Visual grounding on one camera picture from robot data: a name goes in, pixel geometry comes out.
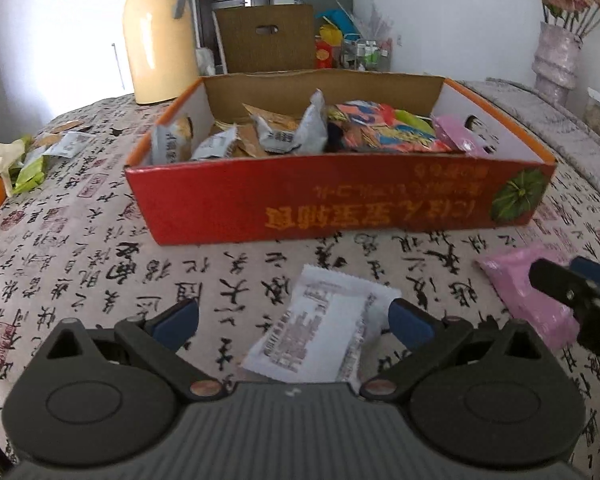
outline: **yellow thermos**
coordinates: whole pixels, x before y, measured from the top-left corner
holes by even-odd
[[[190,0],[126,0],[123,26],[138,104],[176,98],[199,77]]]

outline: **red cardboard box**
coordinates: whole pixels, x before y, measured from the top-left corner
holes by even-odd
[[[299,117],[316,89],[328,104],[367,100],[481,124],[495,148],[463,154],[333,153],[151,165],[145,134],[125,170],[160,245],[325,237],[348,229],[452,230],[529,222],[555,160],[508,115],[455,81],[344,70],[201,78],[155,127],[189,116],[194,145],[243,103]]]

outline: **circular cover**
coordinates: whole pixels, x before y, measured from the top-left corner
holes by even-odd
[[[526,359],[469,364],[424,379],[409,414],[444,454],[489,468],[527,468],[571,452],[584,423],[568,378]]]
[[[118,462],[154,444],[170,427],[176,399],[153,374],[72,359],[23,378],[3,422],[14,448],[37,462],[89,467]]]

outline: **ribbed gray surface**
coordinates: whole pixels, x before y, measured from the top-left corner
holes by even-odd
[[[582,480],[565,464],[516,474],[459,465],[425,447],[397,408],[344,384],[240,384],[187,408],[158,446],[87,471],[24,463],[7,480]]]

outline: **calligraphy tablecloth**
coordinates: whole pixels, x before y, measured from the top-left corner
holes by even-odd
[[[472,85],[545,139],[544,130],[569,122],[521,89]],[[82,120],[96,139],[76,158],[57,161],[39,189],[0,209],[0,411],[27,362],[63,317],[109,327],[123,317],[153,316],[183,298],[199,298],[200,328],[180,355],[232,382],[243,377],[241,356],[284,311],[304,264],[390,284],[437,317],[455,314],[477,324],[491,314],[502,325],[508,315],[475,266],[480,254],[542,240],[570,256],[600,262],[600,183],[589,175],[596,190],[560,155],[551,186],[524,228],[353,231],[317,240],[160,247],[144,224],[123,165],[164,106],[139,107],[125,96],[57,118],[50,126]],[[586,160],[600,157],[586,142],[583,146]],[[400,343],[383,335],[363,356],[363,375],[404,356]],[[587,405],[573,463],[598,479],[600,359],[578,345],[557,357]],[[13,455],[1,420],[0,444]]]

